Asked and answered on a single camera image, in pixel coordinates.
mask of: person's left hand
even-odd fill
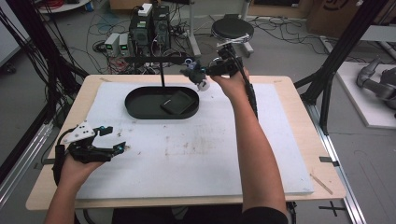
[[[87,180],[88,176],[102,164],[103,162],[89,162],[84,164],[80,161],[75,161],[70,154],[67,154],[64,167],[62,168],[59,186],[79,189]]]

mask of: oval black tray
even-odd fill
[[[194,102],[181,114],[170,114],[161,105],[178,91],[187,94]],[[125,107],[136,119],[187,119],[198,111],[199,96],[187,87],[140,87],[126,96]]]

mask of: wooden table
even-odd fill
[[[250,77],[253,83],[273,83],[290,122],[295,140],[301,150],[308,173],[314,184],[315,192],[308,195],[287,195],[287,201],[343,199],[346,191],[331,162],[321,162],[319,157],[328,157],[317,131],[309,118],[300,96],[288,77]],[[88,76],[78,93],[78,97],[70,110],[61,129],[61,133],[76,127],[87,117],[95,99],[97,90],[103,82],[160,82],[159,76]],[[189,83],[183,76],[165,76],[168,83]],[[49,154],[54,158],[54,148]],[[56,190],[53,181],[52,165],[45,165],[26,202],[29,210],[46,210]],[[190,197],[190,198],[150,198],[150,199],[117,199],[117,200],[76,200],[76,208],[128,207],[178,204],[216,204],[241,203],[242,196]]]

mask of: forearm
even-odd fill
[[[285,195],[271,146],[248,99],[232,99],[244,210],[269,206],[286,213]]]
[[[78,192],[76,187],[60,185],[49,205],[46,216],[46,224],[72,224],[74,223],[75,199]]]

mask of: white board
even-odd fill
[[[192,84],[183,84],[196,89]],[[241,195],[233,110],[221,88],[199,91],[200,107],[189,119],[134,119],[126,95],[142,85],[103,83],[88,114],[93,128],[113,126],[97,147],[126,141],[129,150],[96,170],[79,199]],[[270,84],[255,84],[259,120],[274,149],[286,193],[312,193],[313,185],[287,118]]]
[[[396,111],[390,109],[383,101],[376,98],[372,91],[356,85],[358,73],[366,65],[367,63],[343,63],[338,69],[337,76],[367,127],[396,129],[396,119],[394,118]],[[380,64],[375,69],[375,74],[371,77],[371,80],[379,82],[382,72],[394,66]]]

